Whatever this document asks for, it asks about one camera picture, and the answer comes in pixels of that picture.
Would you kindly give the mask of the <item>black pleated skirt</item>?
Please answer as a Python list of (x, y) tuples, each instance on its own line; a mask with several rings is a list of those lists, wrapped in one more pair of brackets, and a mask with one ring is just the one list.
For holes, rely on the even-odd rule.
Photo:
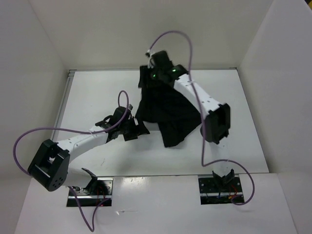
[(167, 84), (148, 88), (147, 78), (152, 74), (148, 66), (140, 66), (139, 71), (141, 101), (135, 117), (158, 124), (164, 147), (177, 146), (201, 124), (200, 113), (181, 93)]

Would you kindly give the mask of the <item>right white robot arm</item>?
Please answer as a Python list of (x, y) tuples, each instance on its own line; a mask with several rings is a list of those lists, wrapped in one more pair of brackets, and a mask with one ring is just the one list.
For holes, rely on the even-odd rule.
[(220, 103), (212, 98), (196, 83), (191, 72), (182, 65), (166, 67), (149, 66), (152, 69), (148, 83), (153, 85), (166, 84), (172, 90), (183, 95), (200, 113), (203, 145), (209, 143), (212, 152), (212, 162), (204, 162), (202, 150), (201, 164), (203, 167), (214, 163), (229, 163), (230, 156), (226, 147), (226, 138), (231, 127), (231, 108), (227, 103)]

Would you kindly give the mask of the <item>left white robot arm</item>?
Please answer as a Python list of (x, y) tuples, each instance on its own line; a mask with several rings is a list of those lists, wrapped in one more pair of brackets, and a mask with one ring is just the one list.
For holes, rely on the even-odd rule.
[(77, 157), (118, 138), (119, 135), (129, 141), (150, 133), (144, 123), (136, 121), (134, 117), (125, 118), (111, 128), (111, 118), (112, 116), (107, 116), (97, 122), (87, 134), (79, 134), (59, 142), (45, 140), (28, 167), (30, 176), (47, 191), (53, 192), (60, 186), (67, 185), (69, 178), (73, 177), (74, 171), (69, 169), (69, 164)]

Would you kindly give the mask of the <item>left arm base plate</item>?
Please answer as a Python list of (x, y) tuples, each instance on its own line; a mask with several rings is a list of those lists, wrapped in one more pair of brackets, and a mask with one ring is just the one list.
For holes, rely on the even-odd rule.
[(97, 181), (88, 188), (77, 186), (72, 188), (81, 207), (96, 207), (98, 204), (101, 207), (110, 207), (112, 206), (113, 182), (113, 177), (98, 177)]

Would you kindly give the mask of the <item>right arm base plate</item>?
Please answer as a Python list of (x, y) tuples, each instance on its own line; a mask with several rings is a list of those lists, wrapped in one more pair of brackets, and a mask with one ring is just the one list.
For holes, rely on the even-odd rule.
[(198, 184), (201, 205), (230, 204), (232, 200), (238, 204), (245, 202), (238, 176), (222, 189), (217, 188), (211, 176), (199, 177)]

